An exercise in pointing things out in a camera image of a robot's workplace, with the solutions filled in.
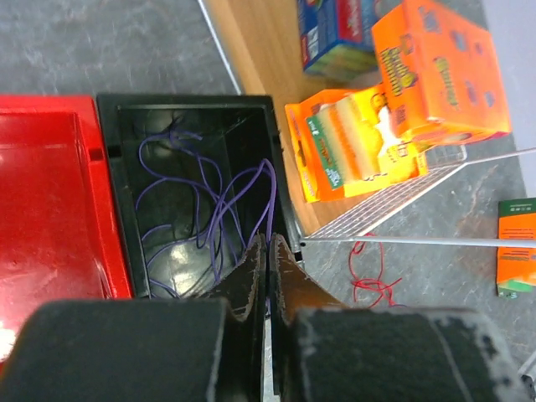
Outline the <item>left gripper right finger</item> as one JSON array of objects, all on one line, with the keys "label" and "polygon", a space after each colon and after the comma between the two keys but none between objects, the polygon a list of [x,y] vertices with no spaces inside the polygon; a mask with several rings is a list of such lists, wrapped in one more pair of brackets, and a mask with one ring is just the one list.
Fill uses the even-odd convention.
[{"label": "left gripper right finger", "polygon": [[337,308],[345,304],[314,281],[296,262],[281,234],[271,237],[268,254],[271,308],[272,378],[274,392],[282,401],[291,392],[291,325],[303,308]]}]

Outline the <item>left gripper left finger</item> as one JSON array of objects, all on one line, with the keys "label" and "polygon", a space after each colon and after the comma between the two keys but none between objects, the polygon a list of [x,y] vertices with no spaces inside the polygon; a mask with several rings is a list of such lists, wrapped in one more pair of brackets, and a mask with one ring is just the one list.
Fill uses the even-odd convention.
[{"label": "left gripper left finger", "polygon": [[221,310],[208,401],[262,401],[267,244],[256,234],[236,267],[203,295]]}]

